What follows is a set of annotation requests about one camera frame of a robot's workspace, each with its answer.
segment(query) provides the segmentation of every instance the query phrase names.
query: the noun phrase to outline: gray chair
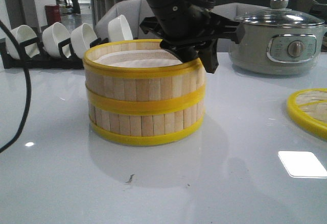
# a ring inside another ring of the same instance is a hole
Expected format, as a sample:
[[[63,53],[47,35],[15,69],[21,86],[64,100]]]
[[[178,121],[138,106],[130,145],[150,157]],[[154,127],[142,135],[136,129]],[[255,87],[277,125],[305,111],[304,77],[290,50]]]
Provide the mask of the gray chair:
[[[296,0],[296,10],[309,13],[311,8],[317,4],[316,0]]]
[[[236,16],[246,12],[252,12],[258,9],[267,7],[248,5],[242,3],[230,3],[226,5],[215,6],[212,12],[229,19],[234,19]],[[155,35],[149,33],[144,34],[140,29],[139,24],[145,17],[154,16],[151,8],[146,0],[128,0],[115,4],[96,24],[95,32],[98,37],[104,39],[108,37],[108,23],[119,15],[125,15],[132,30],[133,38],[138,39],[153,39]],[[217,52],[228,52],[230,40],[219,39]]]

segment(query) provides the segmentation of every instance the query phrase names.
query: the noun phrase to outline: lid knob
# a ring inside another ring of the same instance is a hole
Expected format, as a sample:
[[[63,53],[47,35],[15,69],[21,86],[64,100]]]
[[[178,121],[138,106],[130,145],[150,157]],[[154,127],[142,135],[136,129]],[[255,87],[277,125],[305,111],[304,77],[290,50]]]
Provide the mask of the lid knob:
[[[270,0],[272,9],[285,9],[288,5],[288,0]]]

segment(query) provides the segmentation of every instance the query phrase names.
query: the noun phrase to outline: electric cooking pot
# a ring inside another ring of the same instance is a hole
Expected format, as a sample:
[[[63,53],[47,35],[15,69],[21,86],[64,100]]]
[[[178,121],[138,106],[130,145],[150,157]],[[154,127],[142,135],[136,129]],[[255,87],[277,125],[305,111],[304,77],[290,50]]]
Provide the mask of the electric cooking pot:
[[[324,20],[286,8],[288,0],[271,0],[271,8],[236,17],[245,34],[232,43],[234,65],[267,74],[300,74],[317,64]]]

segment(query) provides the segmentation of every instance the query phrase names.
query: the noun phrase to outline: black hose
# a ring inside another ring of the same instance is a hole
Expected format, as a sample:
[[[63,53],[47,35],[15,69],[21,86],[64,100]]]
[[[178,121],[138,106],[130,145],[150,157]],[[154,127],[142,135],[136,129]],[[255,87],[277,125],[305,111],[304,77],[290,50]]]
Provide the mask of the black hose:
[[[9,148],[15,141],[17,141],[17,139],[20,137],[22,130],[25,126],[25,122],[27,120],[27,116],[29,114],[29,110],[30,110],[30,104],[31,104],[31,96],[32,96],[32,85],[31,85],[31,77],[30,77],[30,72],[28,70],[28,68],[26,67],[26,60],[25,60],[25,56],[23,54],[23,51],[21,49],[21,47],[19,46],[17,40],[15,39],[15,37],[12,35],[12,33],[9,31],[9,29],[3,24],[3,22],[0,20],[0,28],[5,32],[5,34],[8,36],[8,38],[11,40],[11,42],[14,44],[19,58],[22,60],[24,66],[23,66],[23,70],[24,70],[24,74],[25,74],[25,80],[26,80],[26,102],[25,102],[25,108],[24,108],[24,112],[18,127],[18,130],[16,132],[16,134],[14,135],[14,137],[7,142],[4,146],[2,146],[0,148],[0,153],[2,153],[4,150],[6,150],[7,148]]]

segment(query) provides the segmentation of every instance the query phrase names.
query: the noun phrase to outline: red trash can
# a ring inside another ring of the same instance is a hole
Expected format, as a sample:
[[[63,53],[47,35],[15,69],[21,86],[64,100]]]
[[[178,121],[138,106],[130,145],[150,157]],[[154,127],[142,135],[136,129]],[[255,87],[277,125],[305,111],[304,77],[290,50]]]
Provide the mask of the red trash can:
[[[47,5],[45,8],[46,20],[48,25],[61,21],[59,5]]]

